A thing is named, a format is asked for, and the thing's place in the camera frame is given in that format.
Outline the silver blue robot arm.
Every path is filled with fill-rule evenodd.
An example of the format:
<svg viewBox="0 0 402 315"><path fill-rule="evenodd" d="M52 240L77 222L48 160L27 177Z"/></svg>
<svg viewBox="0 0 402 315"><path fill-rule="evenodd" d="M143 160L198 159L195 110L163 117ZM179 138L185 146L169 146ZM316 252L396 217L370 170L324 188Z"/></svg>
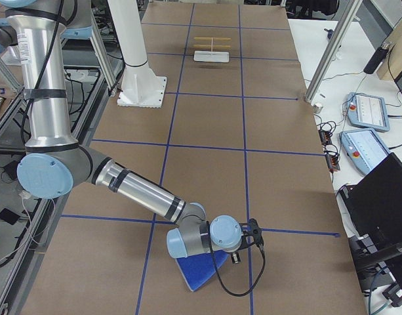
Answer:
<svg viewBox="0 0 402 315"><path fill-rule="evenodd" d="M22 187L52 199L84 182L105 186L176 225L167 234L171 257L223 251L237 263L246 241L233 217L207 220L200 204L180 199L72 135L61 39L92 35L90 1L5 1L4 6L0 48L18 47L30 123L26 155L17 168Z"/></svg>

